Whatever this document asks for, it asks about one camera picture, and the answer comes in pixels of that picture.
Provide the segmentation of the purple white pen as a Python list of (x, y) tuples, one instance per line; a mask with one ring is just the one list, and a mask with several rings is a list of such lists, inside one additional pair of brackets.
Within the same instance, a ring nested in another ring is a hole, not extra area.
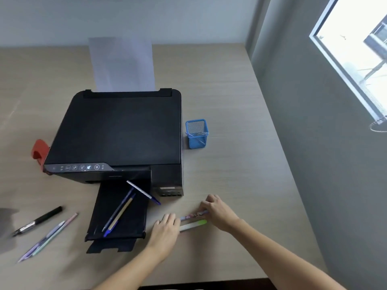
[(32, 253), (41, 246), (45, 241), (48, 240), (57, 230), (59, 230), (63, 225), (65, 224), (65, 221), (62, 221), (60, 224), (55, 226), (46, 236), (44, 236), (40, 241), (38, 241), (35, 245), (32, 246), (18, 261), (17, 263), (20, 263), (24, 261), (25, 259), (29, 258)]

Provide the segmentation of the black inkjet printer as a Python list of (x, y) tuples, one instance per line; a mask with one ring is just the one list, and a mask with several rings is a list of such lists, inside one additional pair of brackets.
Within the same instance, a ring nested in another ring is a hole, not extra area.
[(133, 250), (146, 237), (152, 200), (135, 188), (135, 197), (113, 231), (102, 229), (131, 181), (154, 197), (183, 196), (181, 93), (77, 93), (70, 102), (44, 162), (44, 168), (69, 180), (99, 184), (85, 242), (88, 254), (104, 249)]

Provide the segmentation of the blue mesh pen holder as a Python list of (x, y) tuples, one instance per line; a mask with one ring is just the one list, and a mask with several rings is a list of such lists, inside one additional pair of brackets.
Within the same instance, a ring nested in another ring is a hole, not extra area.
[(190, 149), (200, 149), (206, 147), (209, 129), (205, 119), (186, 121), (186, 135)]

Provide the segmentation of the white paper sheet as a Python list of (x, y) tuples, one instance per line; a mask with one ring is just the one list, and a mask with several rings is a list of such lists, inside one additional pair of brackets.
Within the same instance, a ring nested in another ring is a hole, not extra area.
[(98, 92), (156, 90), (149, 39), (138, 36), (94, 37), (88, 42)]

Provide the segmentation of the pink patterned pen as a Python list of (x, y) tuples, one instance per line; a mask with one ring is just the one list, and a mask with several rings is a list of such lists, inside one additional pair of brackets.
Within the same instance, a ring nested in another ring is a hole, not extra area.
[(202, 217), (202, 216), (204, 216), (205, 214), (208, 214), (208, 211), (207, 211), (207, 210), (204, 210), (204, 211), (200, 211), (200, 212), (196, 212), (196, 213), (192, 213), (192, 214), (183, 216), (183, 217), (180, 218), (180, 221), (183, 222), (183, 221), (186, 221), (186, 220), (190, 220), (190, 219)]

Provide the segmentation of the blue ballpoint pen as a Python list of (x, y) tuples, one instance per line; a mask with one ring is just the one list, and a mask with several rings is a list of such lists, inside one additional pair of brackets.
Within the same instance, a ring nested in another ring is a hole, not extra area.
[(118, 214), (119, 210), (121, 209), (121, 207), (124, 205), (124, 203), (129, 199), (132, 191), (133, 191), (134, 188), (130, 189), (127, 193), (127, 195), (123, 198), (123, 200), (121, 201), (121, 203), (118, 205), (118, 207), (115, 209), (114, 213), (111, 215), (111, 217), (108, 219), (107, 223), (104, 225), (103, 229), (101, 232), (104, 232), (108, 226), (111, 224), (111, 222), (113, 221), (113, 218), (116, 216), (116, 214)]

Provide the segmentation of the black pen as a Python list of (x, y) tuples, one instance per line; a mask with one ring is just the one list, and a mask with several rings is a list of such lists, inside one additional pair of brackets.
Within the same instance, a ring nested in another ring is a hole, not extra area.
[(38, 217), (37, 219), (31, 221), (30, 223), (20, 227), (19, 229), (17, 229), (16, 231), (14, 231), (12, 233), (12, 237), (16, 237), (18, 235), (22, 235), (22, 234), (25, 234), (26, 232), (34, 229), (36, 226), (46, 222), (47, 220), (51, 219), (52, 217), (54, 217), (55, 215), (61, 213), (63, 211), (64, 207), (63, 206), (58, 206), (56, 207), (55, 209), (47, 212), (46, 214)]

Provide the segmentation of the beige pen with blue cap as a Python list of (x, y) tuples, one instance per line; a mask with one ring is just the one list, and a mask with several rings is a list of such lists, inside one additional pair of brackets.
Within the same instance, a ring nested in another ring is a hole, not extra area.
[(124, 214), (125, 210), (128, 208), (128, 206), (131, 204), (135, 197), (135, 193), (132, 193), (129, 197), (129, 199), (124, 203), (124, 205), (119, 210), (118, 214), (113, 218), (113, 221), (108, 226), (108, 228), (103, 232), (103, 238), (106, 238), (115, 228), (115, 226), (118, 224), (119, 220), (121, 219), (122, 215)]

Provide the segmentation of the white pen with green cap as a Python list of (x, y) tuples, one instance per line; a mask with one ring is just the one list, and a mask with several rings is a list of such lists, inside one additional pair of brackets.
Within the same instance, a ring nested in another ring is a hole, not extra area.
[(181, 225), (179, 227), (179, 232), (184, 232), (184, 231), (187, 231), (187, 230), (190, 230), (190, 229), (194, 229), (194, 228), (197, 228), (199, 226), (203, 226), (205, 224), (207, 224), (207, 220), (203, 219), (203, 220), (191, 222), (191, 223), (188, 223), (188, 224), (185, 224), (185, 225)]

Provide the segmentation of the blue white striped pen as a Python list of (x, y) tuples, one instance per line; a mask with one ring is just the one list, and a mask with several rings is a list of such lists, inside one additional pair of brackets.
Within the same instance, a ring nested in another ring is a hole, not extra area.
[(132, 183), (131, 181), (129, 180), (126, 180), (126, 182), (131, 185), (133, 188), (135, 188), (136, 190), (138, 190), (140, 193), (142, 193), (144, 196), (146, 196), (147, 198), (149, 198), (150, 200), (152, 200), (154, 203), (156, 203), (157, 205), (161, 205), (161, 203), (154, 197), (152, 196), (151, 194), (147, 193), (146, 191), (144, 191), (143, 189), (141, 189), (140, 187), (138, 187), (137, 185), (135, 185), (134, 183)]

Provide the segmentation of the red tape dispenser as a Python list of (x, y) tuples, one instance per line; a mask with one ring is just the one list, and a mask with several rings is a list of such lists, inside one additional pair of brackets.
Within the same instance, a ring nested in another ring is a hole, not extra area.
[(52, 175), (52, 173), (48, 172), (44, 168), (44, 162), (49, 153), (49, 150), (50, 150), (50, 147), (48, 146), (48, 144), (44, 140), (38, 139), (36, 140), (31, 150), (31, 156), (34, 160), (37, 161), (37, 163), (39, 164), (40, 170), (42, 172), (46, 173), (47, 175)]

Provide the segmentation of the person's left forearm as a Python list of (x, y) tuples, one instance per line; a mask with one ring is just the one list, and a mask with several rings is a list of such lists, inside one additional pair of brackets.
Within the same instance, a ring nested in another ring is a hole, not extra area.
[(138, 290), (143, 281), (168, 257), (171, 250), (171, 247), (146, 247), (93, 290)]

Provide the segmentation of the person's left hand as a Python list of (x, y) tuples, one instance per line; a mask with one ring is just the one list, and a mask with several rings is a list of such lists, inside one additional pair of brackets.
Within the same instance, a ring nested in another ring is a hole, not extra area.
[(158, 263), (164, 261), (171, 253), (178, 236), (151, 236), (146, 245), (146, 251)]

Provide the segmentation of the window with grey frame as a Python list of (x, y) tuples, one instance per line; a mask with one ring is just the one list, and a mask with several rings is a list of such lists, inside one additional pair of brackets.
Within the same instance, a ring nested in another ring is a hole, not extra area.
[(309, 37), (387, 133), (387, 0), (329, 0)]

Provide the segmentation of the person's right forearm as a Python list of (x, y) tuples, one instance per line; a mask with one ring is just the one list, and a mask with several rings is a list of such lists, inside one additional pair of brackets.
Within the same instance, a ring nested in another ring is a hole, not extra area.
[(233, 220), (228, 231), (254, 258), (277, 290), (347, 290), (327, 273), (242, 219)]

